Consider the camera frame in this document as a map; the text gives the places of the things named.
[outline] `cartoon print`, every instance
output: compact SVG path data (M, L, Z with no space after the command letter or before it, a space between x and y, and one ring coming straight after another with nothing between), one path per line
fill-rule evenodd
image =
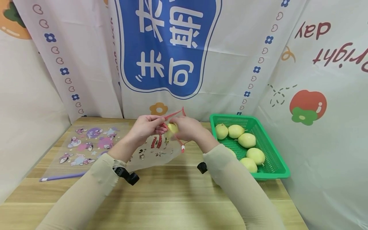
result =
M304 89L294 95L289 109L293 115L291 117L293 122L312 125L313 121L324 115L327 109L327 100L320 92L310 92Z
M157 102L156 104L151 105L149 110L151 111L151 115L162 116L167 113L168 107L162 102Z
M156 153L156 156L161 156L162 154L166 154L166 153L164 153L164 152L158 152L158 153Z
M110 149L112 148L112 146L114 146L113 141L109 137L100 137L97 144L97 147L99 147L100 149Z
M272 105L272 107L274 107L276 104L283 105L285 102L285 93L288 91L288 89L291 89L297 86L297 85L293 85L292 87L285 87L285 88L281 88L278 91L276 91L272 85L270 84L267 84L267 85L270 86L274 92L274 95L272 99L270 100L270 105Z
M102 133L102 131L103 130L100 129L100 128L92 128L92 129L87 131L87 136L88 136L89 139L96 138Z
M165 137L165 147L163 149L166 149L166 146L168 143L169 143L169 140L167 139L167 137Z
M89 164L89 163L93 163L96 160L95 159L91 159L91 158L85 158L84 154L76 154L76 158L74 159L74 161L72 163L70 163L71 166L75 166L75 165L84 165L84 164Z
M70 144L68 144L68 148L77 147L81 143L82 143L82 141L79 140L77 137L72 137L71 141L70 141Z
M157 137L153 138L152 144L151 144L151 149L155 148L155 142L157 140Z
M109 137L109 138L110 138L110 140L113 140L115 136L116 136L116 133L113 133L113 134L107 135L107 137Z
M0 0L0 30L19 39L32 39L11 0Z
M88 151L92 151L93 150L93 144L92 142L88 142L88 143L82 143L80 146L78 146L77 150L78 151L84 151L84 150L88 150Z
M159 135L159 141L156 144L157 144L157 148L159 149L161 147L161 144L162 144L162 135L161 134Z
M113 143L110 143L108 145L104 145L103 148L104 149L111 149L113 146L114 146Z
M72 153L64 153L64 155L62 157L59 158L60 160L60 164L64 163L65 161L67 161L69 159L69 157L73 156L74 154Z
M77 129L76 130L76 132L78 133L78 134L82 134L83 132L85 132L85 131L87 131L86 129L84 129L84 128L79 128L79 129Z

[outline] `basket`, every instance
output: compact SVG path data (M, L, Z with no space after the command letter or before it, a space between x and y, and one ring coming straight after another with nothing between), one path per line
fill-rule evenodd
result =
M245 132L255 135L255 148L262 150L266 156L264 166L258 166L258 171L256 173L252 173L252 176L256 180L273 180L278 178L288 178L290 176L288 166L280 156L270 137L267 135L265 129L257 118L231 114L212 114L210 116L210 123L212 133L216 139L215 126L221 123L226 125L226 127L233 124L240 125L247 130ZM242 147L235 139L232 139L229 136L218 141L234 151L238 160L247 155L247 149Z

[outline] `blue sign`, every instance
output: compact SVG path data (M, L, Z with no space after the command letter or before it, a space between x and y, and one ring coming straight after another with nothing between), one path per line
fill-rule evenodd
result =
M115 5L125 85L137 92L194 97L222 0L115 0Z

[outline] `orange flower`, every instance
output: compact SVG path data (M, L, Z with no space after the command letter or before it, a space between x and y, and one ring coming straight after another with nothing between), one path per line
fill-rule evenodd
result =
M162 116L165 113L167 113L168 107L162 102L157 102L156 104L151 105L149 107L149 110L151 110L151 115Z

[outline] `wooden table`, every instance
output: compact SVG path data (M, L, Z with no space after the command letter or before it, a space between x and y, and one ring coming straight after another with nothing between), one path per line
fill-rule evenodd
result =
M83 117L74 125L119 122L132 125L134 120ZM209 123L203 126L210 129ZM0 206L0 229L35 229L78 180L39 182L68 133L74 131L71 126ZM134 186L119 180L87 229L244 229L239 213L210 174L198 171L197 165L203 161L198 146L185 146L185 153L170 163L136 171L140 180ZM287 229L308 229L280 180L259 185L277 207Z

